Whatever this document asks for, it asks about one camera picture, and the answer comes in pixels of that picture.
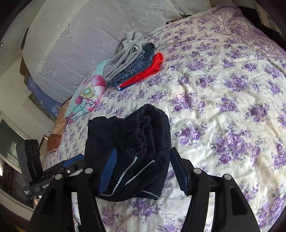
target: denim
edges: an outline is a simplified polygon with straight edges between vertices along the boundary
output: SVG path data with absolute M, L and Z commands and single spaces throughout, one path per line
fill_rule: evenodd
M 131 77 L 143 72 L 153 62 L 155 55 L 155 45 L 153 43 L 147 43 L 139 56 L 123 71 L 118 73 L 109 83 L 110 87 L 117 87 L 130 79 Z

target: window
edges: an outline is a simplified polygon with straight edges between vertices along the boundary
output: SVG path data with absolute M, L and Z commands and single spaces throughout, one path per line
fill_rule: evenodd
M 0 176 L 3 176 L 4 164 L 5 161 L 0 158 Z
M 19 130 L 14 123 L 1 111 L 0 112 L 0 158 L 15 170 L 21 173 L 18 162 L 16 145 L 29 139 L 23 132 Z

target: bedroom wall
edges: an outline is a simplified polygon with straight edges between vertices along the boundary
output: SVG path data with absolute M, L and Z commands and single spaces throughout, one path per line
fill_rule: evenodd
M 0 77 L 0 111 L 26 135 L 40 142 L 44 134 L 49 135 L 53 122 L 35 105 L 28 110 L 22 105 L 31 92 L 19 73 L 20 63 L 19 59 Z
M 0 76 L 22 57 L 21 44 L 26 30 L 30 27 L 45 0 L 33 0 L 14 19 L 6 31 L 0 47 Z

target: folded clothes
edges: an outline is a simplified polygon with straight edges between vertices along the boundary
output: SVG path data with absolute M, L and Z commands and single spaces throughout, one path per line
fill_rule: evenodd
M 99 198 L 125 201 L 132 197 L 157 200 L 170 163 L 171 137 L 167 115 L 146 104 L 122 119 L 96 117 L 88 122 L 84 159 L 89 167 L 117 150 L 107 190 Z
M 139 56 L 123 71 L 118 73 L 109 83 L 110 87 L 117 87 L 124 81 L 128 80 L 132 76 L 147 69 L 153 62 L 155 55 L 155 45 L 153 43 L 147 43 Z
M 122 91 L 122 90 L 126 89 L 127 87 L 134 85 L 135 83 L 140 82 L 140 81 L 144 80 L 145 78 L 157 73 L 160 70 L 160 66 L 163 62 L 163 59 L 164 58 L 163 58 L 162 53 L 158 52 L 153 57 L 153 63 L 151 64 L 151 66 L 149 66 L 149 68 L 147 68 L 145 71 L 139 73 L 138 75 L 131 77 L 130 79 L 128 79 L 127 81 L 125 81 L 121 85 L 117 86 L 117 89 L 119 91 Z
M 118 73 L 126 69 L 140 54 L 147 44 L 139 31 L 125 33 L 115 50 L 114 56 L 107 62 L 103 69 L 103 78 L 110 81 Z
M 65 113 L 68 123 L 75 121 L 84 114 L 92 112 L 99 103 L 107 87 L 102 77 L 103 67 L 107 61 L 104 60 L 99 63 L 95 70 L 83 80 L 75 91 Z

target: white sheet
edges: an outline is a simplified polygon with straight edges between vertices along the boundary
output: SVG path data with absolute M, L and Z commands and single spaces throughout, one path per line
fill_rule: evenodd
M 286 205 L 286 52 L 236 7 L 179 20 L 148 39 L 164 56 L 162 70 L 122 92 L 107 89 L 94 112 L 66 127 L 46 167 L 84 154 L 89 119 L 151 103 L 168 115 L 181 156 L 210 175 L 231 174 L 268 231 Z M 210 194 L 206 232 L 214 200 Z M 107 231 L 179 232 L 189 202 L 170 167 L 159 200 L 98 206 Z

